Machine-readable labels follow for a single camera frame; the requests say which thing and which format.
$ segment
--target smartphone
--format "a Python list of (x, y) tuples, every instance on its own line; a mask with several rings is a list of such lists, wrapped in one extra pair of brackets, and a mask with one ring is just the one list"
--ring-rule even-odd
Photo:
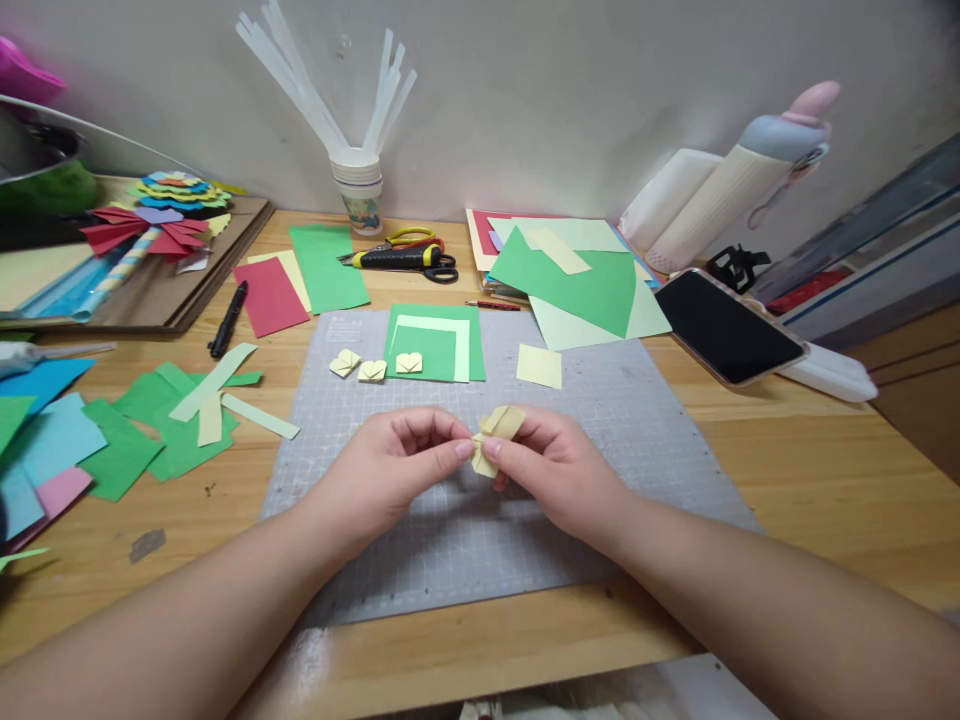
[(656, 298), (677, 341), (725, 385), (748, 385), (810, 354), (803, 340), (702, 270), (684, 270)]

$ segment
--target paper flower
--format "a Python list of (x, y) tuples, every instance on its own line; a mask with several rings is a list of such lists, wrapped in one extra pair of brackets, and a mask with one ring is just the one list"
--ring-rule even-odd
[(230, 193), (185, 172), (155, 172), (128, 191), (144, 207), (184, 212), (227, 206)]

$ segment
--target wooden desk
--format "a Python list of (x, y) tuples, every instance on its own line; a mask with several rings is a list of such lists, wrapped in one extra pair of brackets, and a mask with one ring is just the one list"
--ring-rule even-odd
[[(251, 254), (290, 246), (287, 228), (341, 218), (279, 212)], [(397, 228), (406, 222), (392, 222)], [(459, 305), (479, 297), (465, 226), (429, 223), (460, 261), (440, 286), (413, 274), (366, 272), (373, 308)], [(368, 241), (356, 241), (357, 248)], [(223, 317), (228, 280), (182, 337), (121, 339), (77, 384), (85, 399), (122, 395), (165, 360), (213, 365), (205, 345)], [(262, 369), (245, 398), (286, 417), (316, 320), (256, 341), (244, 316), (235, 342), (258, 342)], [(71, 342), (59, 338), (57, 342)], [(89, 336), (83, 337), (90, 342)], [(720, 463), (770, 535), (830, 558), (937, 610), (960, 606), (960, 489), (869, 406), (832, 400), (778, 377), (733, 392), (669, 338), (645, 340)], [(256, 521), (279, 440), (250, 423), (235, 446), (180, 480), (142, 479), (118, 505), (82, 500), (42, 539), (53, 552), (0, 577), (0, 661), (28, 650)], [(163, 528), (166, 545), (136, 565), (131, 543)], [(313, 651), (268, 673), (247, 704), (346, 718), (674, 658), (700, 648), (636, 585), (561, 588), (317, 633)], [(284, 679), (293, 679), (287, 683)]]

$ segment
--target white wall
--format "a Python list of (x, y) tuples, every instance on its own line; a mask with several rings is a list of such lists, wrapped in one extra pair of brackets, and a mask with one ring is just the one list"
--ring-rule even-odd
[[(834, 149), (757, 233), (777, 258), (960, 125), (952, 0), (282, 0), (348, 136), (383, 29), (420, 79), (384, 153), (387, 214), (464, 206), (619, 217), (672, 148), (723, 154), (819, 80)], [(326, 153), (237, 37), (254, 0), (5, 0), (0, 33), (71, 90), (62, 109), (284, 208), (340, 211)], [(165, 163), (90, 137), (92, 165)]]

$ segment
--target black pen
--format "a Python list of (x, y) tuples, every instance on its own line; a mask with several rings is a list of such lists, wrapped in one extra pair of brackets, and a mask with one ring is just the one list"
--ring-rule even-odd
[(227, 346), (230, 344), (230, 336), (233, 335), (233, 326), (237, 324), (237, 318), (240, 317), (240, 308), (243, 307), (243, 301), (247, 299), (247, 281), (244, 280), (237, 287), (233, 294), (233, 300), (230, 301), (230, 307), (227, 308), (227, 314), (220, 323), (220, 329), (217, 330), (217, 337), (212, 342), (207, 343), (210, 348), (210, 357), (222, 358), (227, 352)]

